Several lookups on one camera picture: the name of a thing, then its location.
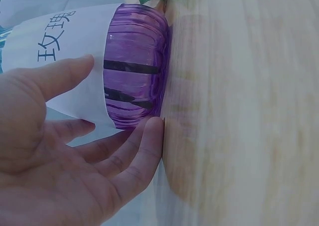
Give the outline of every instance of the wooden surface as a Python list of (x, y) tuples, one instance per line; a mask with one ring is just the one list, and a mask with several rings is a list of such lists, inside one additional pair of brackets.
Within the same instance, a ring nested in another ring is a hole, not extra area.
[(319, 0), (169, 0), (167, 17), (145, 225), (318, 226)]

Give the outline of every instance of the hand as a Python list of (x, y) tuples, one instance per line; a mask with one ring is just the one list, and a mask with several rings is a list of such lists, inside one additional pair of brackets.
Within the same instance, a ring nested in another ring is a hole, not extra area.
[(150, 183), (163, 121), (69, 147), (95, 129), (83, 120), (46, 121), (45, 102), (88, 76), (92, 56), (0, 75), (2, 226), (98, 226)]

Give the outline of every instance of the fingernail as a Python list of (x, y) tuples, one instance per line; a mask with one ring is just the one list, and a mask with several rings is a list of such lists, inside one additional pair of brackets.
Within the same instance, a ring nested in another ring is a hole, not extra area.
[(80, 57), (81, 59), (91, 59), (93, 56), (90, 54), (87, 55), (83, 55), (82, 57)]

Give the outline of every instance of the purple plastic bottle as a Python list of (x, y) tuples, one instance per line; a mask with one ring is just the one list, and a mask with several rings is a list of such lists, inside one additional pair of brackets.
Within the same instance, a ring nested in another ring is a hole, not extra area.
[(170, 53), (164, 15), (148, 6), (122, 4), (109, 28), (104, 56), (104, 90), (118, 129), (132, 129), (159, 116)]

